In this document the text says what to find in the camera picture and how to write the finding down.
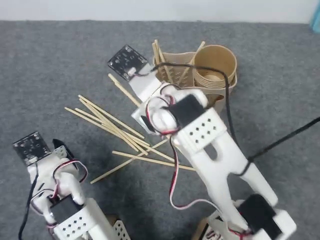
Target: black circuit board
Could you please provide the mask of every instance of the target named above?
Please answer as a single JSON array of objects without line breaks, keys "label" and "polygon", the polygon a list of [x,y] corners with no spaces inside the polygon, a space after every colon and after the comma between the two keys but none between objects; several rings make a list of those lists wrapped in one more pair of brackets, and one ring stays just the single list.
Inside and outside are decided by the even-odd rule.
[{"label": "black circuit board", "polygon": [[134,75],[129,74],[129,70],[135,68],[138,73],[148,63],[140,53],[129,45],[125,45],[109,61],[108,66],[127,81]]},{"label": "black circuit board", "polygon": [[39,161],[51,154],[50,149],[38,131],[14,142],[13,148],[27,166],[34,163],[35,157]]}]

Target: white wall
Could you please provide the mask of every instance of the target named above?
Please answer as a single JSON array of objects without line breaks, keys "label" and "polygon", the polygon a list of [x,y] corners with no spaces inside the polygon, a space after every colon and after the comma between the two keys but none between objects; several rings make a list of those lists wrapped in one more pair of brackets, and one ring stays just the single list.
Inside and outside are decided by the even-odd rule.
[{"label": "white wall", "polygon": [[319,0],[0,0],[0,20],[309,23]]}]

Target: paper cup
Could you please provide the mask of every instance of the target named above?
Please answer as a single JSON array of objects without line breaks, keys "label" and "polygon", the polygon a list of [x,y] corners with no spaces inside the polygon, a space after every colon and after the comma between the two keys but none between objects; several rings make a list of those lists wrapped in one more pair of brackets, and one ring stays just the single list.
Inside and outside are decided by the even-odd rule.
[{"label": "paper cup", "polygon": [[[236,73],[237,59],[234,53],[224,46],[208,45],[196,53],[194,65],[221,70],[227,75],[230,83]],[[201,85],[210,86],[211,84],[212,87],[225,86],[225,79],[221,73],[210,70],[194,69],[193,74],[194,80]]]}]

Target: gray carpet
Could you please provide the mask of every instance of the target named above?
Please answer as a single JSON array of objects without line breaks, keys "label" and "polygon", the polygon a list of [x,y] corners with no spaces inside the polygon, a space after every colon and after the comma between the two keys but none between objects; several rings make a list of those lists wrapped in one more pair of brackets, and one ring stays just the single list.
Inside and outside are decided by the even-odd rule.
[{"label": "gray carpet", "polygon": [[[202,40],[225,45],[238,59],[238,85],[231,95],[237,138],[245,155],[319,116],[320,35],[302,24],[203,22],[4,22],[0,21],[0,239],[17,239],[29,175],[12,143],[38,130],[69,146],[88,167],[89,180],[125,161],[112,150],[133,153],[122,141],[71,115],[78,94],[93,100],[143,133],[130,114],[135,106],[108,79],[107,61],[130,44],[151,59],[151,43],[165,52],[194,51]],[[293,240],[320,238],[320,124],[257,160],[298,230]],[[160,139],[148,137],[155,144]],[[168,145],[160,148],[171,154]],[[168,198],[173,169],[139,160],[98,183],[83,185],[106,214],[116,214],[133,240],[190,239],[211,214],[206,204],[178,211]],[[234,199],[250,189],[230,178]],[[203,197],[195,172],[181,170],[177,204]],[[25,240],[50,239],[44,220],[33,212]]]}]

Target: wooden chopstick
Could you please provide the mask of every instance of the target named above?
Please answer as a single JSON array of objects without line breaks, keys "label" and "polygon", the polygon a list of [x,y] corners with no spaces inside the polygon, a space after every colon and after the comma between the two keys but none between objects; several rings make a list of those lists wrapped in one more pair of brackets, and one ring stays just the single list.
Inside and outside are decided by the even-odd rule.
[{"label": "wooden chopstick", "polygon": [[110,133],[112,135],[115,135],[116,137],[124,140],[131,148],[133,148],[135,151],[138,151],[138,149],[135,148],[135,146],[131,142],[129,142],[127,139],[123,139],[121,135],[119,135],[118,133],[114,132],[113,130],[111,130],[111,129],[109,129],[109,128],[107,128],[107,127],[105,127],[105,126],[103,126],[103,125],[91,120],[90,118],[80,114],[79,112],[76,112],[75,110],[72,110],[72,109],[70,109],[68,107],[65,107],[64,109],[69,111],[70,113],[73,113],[74,115],[77,115],[78,117],[88,121],[89,123],[92,123],[93,125],[95,125],[95,126],[101,128],[101,129],[107,131],[108,133]]},{"label": "wooden chopstick", "polygon": [[[155,148],[161,146],[162,144],[166,143],[167,141],[168,141],[167,139],[162,140],[161,142],[159,142],[159,143],[157,143],[156,145],[152,146],[152,148],[155,149]],[[139,153],[137,156],[140,157],[140,156],[143,156],[143,155],[144,155],[144,154],[141,152],[141,153]],[[133,160],[135,160],[135,159],[136,159],[136,158],[133,157],[133,158],[125,161],[124,163],[122,163],[122,164],[116,166],[115,168],[107,171],[106,173],[102,174],[101,176],[98,176],[97,178],[95,178],[94,180],[92,180],[90,183],[91,183],[91,184],[94,184],[94,183],[100,181],[101,179],[109,176],[110,174],[112,174],[112,173],[118,171],[119,169],[123,168],[124,166],[128,165],[129,163],[131,163],[131,162],[132,162]]]},{"label": "wooden chopstick", "polygon": [[168,155],[165,155],[164,153],[162,153],[162,152],[160,152],[160,151],[158,151],[158,150],[156,150],[156,149],[153,149],[153,148],[151,148],[151,147],[149,147],[149,146],[147,146],[147,145],[145,145],[145,144],[141,144],[141,146],[142,147],[144,147],[144,148],[146,148],[147,150],[149,150],[149,151],[151,151],[151,152],[154,152],[155,154],[158,154],[159,156],[161,156],[161,157],[163,157],[163,158],[165,158],[165,159],[168,159],[169,161],[171,161],[171,162],[175,162],[175,160],[172,158],[172,157],[169,157]]},{"label": "wooden chopstick", "polygon": [[[140,160],[147,161],[147,162],[154,163],[154,164],[162,164],[162,165],[166,165],[166,166],[170,166],[170,167],[175,166],[175,164],[170,163],[170,162],[155,160],[155,159],[151,159],[151,158],[147,158],[147,157],[143,157],[143,156],[135,156],[132,154],[121,152],[121,151],[112,151],[112,153],[115,155],[120,155],[120,156],[124,156],[127,158],[140,159]],[[196,171],[193,167],[190,167],[190,166],[179,165],[179,168],[190,170],[190,171]]]},{"label": "wooden chopstick", "polygon": [[[162,53],[162,51],[161,51],[161,49],[160,49],[160,47],[159,47],[158,40],[157,40],[157,39],[154,40],[154,43],[155,43],[155,45],[156,45],[156,47],[157,47],[157,50],[158,50],[158,52],[159,52],[159,56],[160,56],[161,61],[162,61],[163,63],[165,63],[165,62],[166,62],[166,59],[165,59],[165,57],[164,57],[164,55],[163,55],[163,53]],[[166,74],[168,75],[169,82],[170,82],[171,84],[173,84],[174,81],[172,80],[172,77],[171,77],[171,74],[170,74],[170,71],[169,71],[168,66],[164,66],[164,70],[165,70]]]},{"label": "wooden chopstick", "polygon": [[[196,54],[204,47],[205,44],[206,44],[205,41],[201,42],[200,46],[198,47],[198,49],[196,50],[195,54],[193,55],[193,57],[191,58],[191,60],[190,60],[190,62],[188,64],[192,64],[193,63],[193,61],[194,61],[194,59],[196,57]],[[182,79],[184,79],[184,77],[187,74],[189,69],[190,69],[189,67],[185,68],[185,70],[183,71],[183,73],[179,77],[179,80],[176,82],[177,85],[182,81]]]},{"label": "wooden chopstick", "polygon": [[138,107],[140,103],[120,84],[120,82],[111,74],[108,74],[109,78],[114,82],[115,86],[120,89],[135,105]]},{"label": "wooden chopstick", "polygon": [[135,141],[133,141],[130,137],[128,137],[126,134],[124,134],[116,125],[114,125],[109,119],[107,119],[105,116],[103,116],[98,110],[96,110],[91,104],[88,102],[85,102],[81,98],[79,99],[80,102],[85,105],[93,114],[95,114],[98,118],[100,118],[101,121],[105,123],[105,127],[109,128],[110,130],[113,130],[120,136],[122,136],[122,139],[135,151],[144,151],[139,145],[136,144]]},{"label": "wooden chopstick", "polygon": [[108,113],[107,111],[103,110],[101,107],[99,107],[98,105],[94,104],[92,101],[90,101],[89,99],[85,98],[84,96],[78,95],[78,97],[80,99],[82,99],[83,101],[89,103],[91,106],[93,106],[95,109],[97,109],[98,111],[100,111],[101,113],[103,113],[104,115],[106,115],[108,118],[112,119],[113,121],[115,121],[116,123],[120,124],[121,126],[123,126],[124,128],[126,128],[127,130],[129,130],[130,132],[132,132],[133,134],[137,135],[138,137],[144,139],[145,137],[140,134],[139,132],[137,132],[136,130],[132,129],[131,127],[129,127],[128,125],[126,125],[125,123],[123,123],[122,121],[120,121],[119,119],[117,119],[116,117],[112,116],[110,113]]}]

